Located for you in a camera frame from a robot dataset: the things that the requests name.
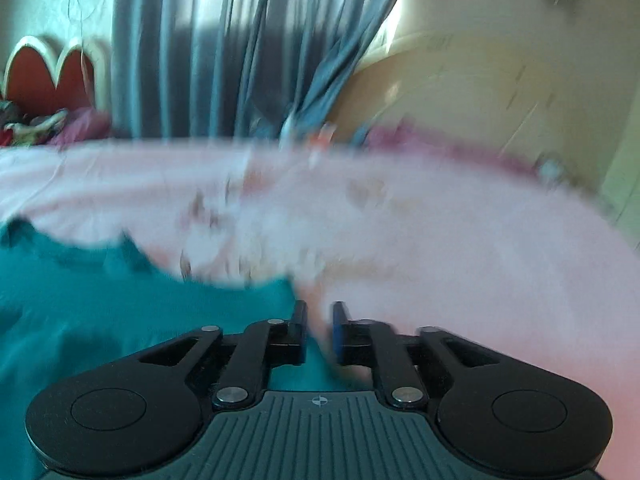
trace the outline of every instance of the ridged plastic surface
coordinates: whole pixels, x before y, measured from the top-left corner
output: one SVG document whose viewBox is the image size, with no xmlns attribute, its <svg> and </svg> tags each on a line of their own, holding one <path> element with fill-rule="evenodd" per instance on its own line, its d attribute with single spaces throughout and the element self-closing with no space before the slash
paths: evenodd
<svg viewBox="0 0 640 480">
<path fill-rule="evenodd" d="M 268 392 L 217 415 L 172 463 L 139 480 L 493 480 L 453 456 L 427 421 L 373 392 Z M 66 477 L 48 473 L 43 480 Z M 597 480 L 591 472 L 572 480 Z"/>
</svg>

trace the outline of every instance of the blue-gray curtain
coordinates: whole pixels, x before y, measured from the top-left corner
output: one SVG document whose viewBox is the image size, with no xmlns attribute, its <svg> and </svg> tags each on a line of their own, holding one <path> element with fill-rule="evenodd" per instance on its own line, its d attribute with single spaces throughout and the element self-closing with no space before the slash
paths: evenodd
<svg viewBox="0 0 640 480">
<path fill-rule="evenodd" d="M 396 0 L 116 0 L 114 124 L 133 138 L 304 136 Z"/>
</svg>

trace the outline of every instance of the red headboard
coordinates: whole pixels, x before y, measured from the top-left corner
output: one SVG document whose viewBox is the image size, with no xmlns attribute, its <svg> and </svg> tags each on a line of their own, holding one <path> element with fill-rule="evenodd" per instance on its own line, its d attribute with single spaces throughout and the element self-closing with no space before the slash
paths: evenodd
<svg viewBox="0 0 640 480">
<path fill-rule="evenodd" d="M 0 97 L 14 101 L 29 115 L 51 115 L 60 108 L 95 105 L 108 108 L 108 84 L 104 51 L 90 41 L 82 47 L 72 41 L 57 52 L 46 40 L 22 38 L 9 57 Z"/>
</svg>

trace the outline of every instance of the pink cloth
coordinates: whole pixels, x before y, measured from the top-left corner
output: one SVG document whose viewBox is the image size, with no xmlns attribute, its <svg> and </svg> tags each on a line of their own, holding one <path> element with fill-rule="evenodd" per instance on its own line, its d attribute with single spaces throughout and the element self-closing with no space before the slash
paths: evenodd
<svg viewBox="0 0 640 480">
<path fill-rule="evenodd" d="M 374 126 L 367 135 L 365 146 L 373 152 L 442 156 L 537 178 L 532 164 L 525 160 L 511 155 L 499 155 L 495 150 L 470 142 L 454 140 L 439 130 L 423 128 L 406 119 L 400 121 L 398 126 Z"/>
<path fill-rule="evenodd" d="M 614 417 L 599 471 L 638 478 L 640 261 L 564 190 L 446 156 L 204 143 L 6 150 L 0 174 L 1 217 L 58 239 L 126 230 L 178 277 L 292 274 L 320 339 L 340 300 L 355 318 L 443 326 L 580 381 Z"/>
<path fill-rule="evenodd" d="M 109 137 L 111 117 L 106 112 L 94 108 L 78 108 L 66 117 L 66 125 L 48 144 L 51 146 L 69 146 L 84 140 L 97 140 Z"/>
</svg>

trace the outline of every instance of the teal fabric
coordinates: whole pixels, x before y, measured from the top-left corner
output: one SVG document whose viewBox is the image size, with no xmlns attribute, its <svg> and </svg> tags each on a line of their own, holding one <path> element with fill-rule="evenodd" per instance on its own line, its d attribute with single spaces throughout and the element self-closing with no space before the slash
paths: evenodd
<svg viewBox="0 0 640 480">
<path fill-rule="evenodd" d="M 182 283 L 122 237 L 91 250 L 67 247 L 28 222 L 0 226 L 0 478 L 42 473 L 24 431 L 31 399 L 48 385 L 204 325 L 242 332 L 292 313 L 279 280 L 244 289 Z M 280 367 L 272 389 L 342 390 L 310 341 L 307 362 Z"/>
</svg>

